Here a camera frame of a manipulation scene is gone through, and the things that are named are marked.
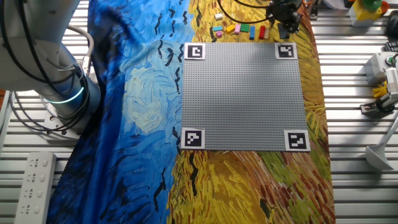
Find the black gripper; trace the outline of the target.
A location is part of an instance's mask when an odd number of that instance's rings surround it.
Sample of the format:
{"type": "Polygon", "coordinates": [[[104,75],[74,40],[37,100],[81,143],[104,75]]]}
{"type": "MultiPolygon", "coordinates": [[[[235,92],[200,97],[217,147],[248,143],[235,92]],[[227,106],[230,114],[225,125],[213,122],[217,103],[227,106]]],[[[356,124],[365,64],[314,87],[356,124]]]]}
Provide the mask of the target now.
{"type": "Polygon", "coordinates": [[[266,9],[266,19],[273,24],[275,17],[289,17],[287,30],[291,34],[299,31],[302,15],[296,12],[301,7],[301,0],[273,0],[272,5],[266,9]]]}

